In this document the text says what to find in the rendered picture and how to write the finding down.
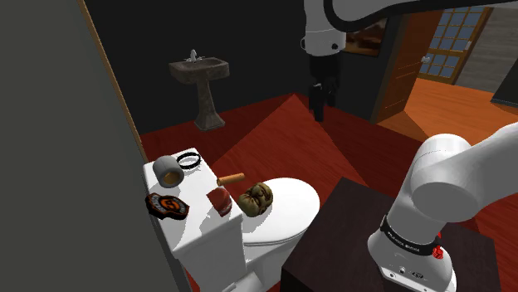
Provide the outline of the brown wooden door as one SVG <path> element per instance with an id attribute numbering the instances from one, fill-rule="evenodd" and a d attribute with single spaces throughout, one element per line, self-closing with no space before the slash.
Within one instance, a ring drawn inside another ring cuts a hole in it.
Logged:
<path id="1" fill-rule="evenodd" d="M 404 110 L 441 17 L 442 10 L 403 16 L 374 104 L 371 124 Z"/>

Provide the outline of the olive brown lumpy figure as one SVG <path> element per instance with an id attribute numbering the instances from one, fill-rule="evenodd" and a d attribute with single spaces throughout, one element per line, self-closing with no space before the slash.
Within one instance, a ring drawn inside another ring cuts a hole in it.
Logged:
<path id="1" fill-rule="evenodd" d="M 237 199 L 237 205 L 248 217 L 263 214 L 272 203 L 273 192 L 263 182 L 255 183 Z"/>

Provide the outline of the grey toilet paper roll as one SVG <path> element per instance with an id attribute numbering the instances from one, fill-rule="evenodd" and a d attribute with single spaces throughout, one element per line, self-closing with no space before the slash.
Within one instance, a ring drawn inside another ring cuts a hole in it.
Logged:
<path id="1" fill-rule="evenodd" d="M 177 187 L 184 180 L 184 171 L 173 156 L 157 158 L 153 163 L 153 171 L 161 187 Z"/>

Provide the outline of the dark robot stand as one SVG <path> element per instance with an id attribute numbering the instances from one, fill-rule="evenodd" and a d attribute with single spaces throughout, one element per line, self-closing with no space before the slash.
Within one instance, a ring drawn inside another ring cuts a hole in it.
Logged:
<path id="1" fill-rule="evenodd" d="M 386 280 L 369 236 L 393 198 L 341 178 L 282 266 L 280 292 L 412 292 Z M 457 223 L 442 229 L 457 292 L 501 292 L 494 241 Z"/>

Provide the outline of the white toilet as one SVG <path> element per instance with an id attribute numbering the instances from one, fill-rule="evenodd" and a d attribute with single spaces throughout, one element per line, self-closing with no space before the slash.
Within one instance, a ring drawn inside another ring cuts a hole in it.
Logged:
<path id="1" fill-rule="evenodd" d="M 220 217 L 207 198 L 217 187 L 216 173 L 204 158 L 179 162 L 184 180 L 173 188 L 159 185 L 153 163 L 143 166 L 150 193 L 172 195 L 187 203 L 188 216 L 158 222 L 165 251 L 187 271 L 200 292 L 268 292 L 281 280 L 281 267 L 320 209 L 317 191 L 296 178 L 264 183 L 273 203 L 257 217 L 248 217 L 232 204 Z"/>

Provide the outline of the dark framed wall picture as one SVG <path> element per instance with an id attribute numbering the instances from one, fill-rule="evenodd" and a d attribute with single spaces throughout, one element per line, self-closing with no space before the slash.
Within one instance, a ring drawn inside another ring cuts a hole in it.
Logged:
<path id="1" fill-rule="evenodd" d="M 356 32 L 348 32 L 344 52 L 363 56 L 377 56 L 384 39 L 387 18 Z"/>

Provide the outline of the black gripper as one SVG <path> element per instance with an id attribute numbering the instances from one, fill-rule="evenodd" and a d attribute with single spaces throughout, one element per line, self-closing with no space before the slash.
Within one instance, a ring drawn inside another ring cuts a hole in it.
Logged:
<path id="1" fill-rule="evenodd" d="M 309 55 L 310 75 L 314 78 L 309 87 L 309 108 L 313 110 L 315 121 L 324 119 L 324 104 L 336 106 L 336 94 L 340 88 L 340 53 L 329 56 Z"/>

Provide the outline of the black and orange badge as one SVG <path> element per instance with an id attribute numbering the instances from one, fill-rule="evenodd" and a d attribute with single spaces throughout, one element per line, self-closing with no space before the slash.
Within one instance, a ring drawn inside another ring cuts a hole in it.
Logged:
<path id="1" fill-rule="evenodd" d="M 159 195 L 150 193 L 144 199 L 149 214 L 160 220 L 171 218 L 184 220 L 188 216 L 190 206 L 180 198 L 172 195 Z"/>

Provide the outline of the brown stone pedestal sink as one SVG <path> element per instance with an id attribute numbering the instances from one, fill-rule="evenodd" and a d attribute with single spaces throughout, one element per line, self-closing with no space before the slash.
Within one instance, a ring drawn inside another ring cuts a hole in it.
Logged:
<path id="1" fill-rule="evenodd" d="M 230 76 L 229 64 L 217 57 L 198 56 L 192 49 L 184 61 L 169 63 L 171 76 L 185 85 L 196 85 L 198 92 L 198 115 L 194 120 L 200 131 L 210 131 L 225 125 L 213 103 L 209 82 Z"/>

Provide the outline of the wooden framed paned window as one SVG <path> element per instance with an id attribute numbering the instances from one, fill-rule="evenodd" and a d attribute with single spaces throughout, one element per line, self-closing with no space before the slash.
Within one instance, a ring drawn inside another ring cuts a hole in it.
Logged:
<path id="1" fill-rule="evenodd" d="M 482 6 L 445 9 L 418 78 L 454 85 L 491 12 Z"/>

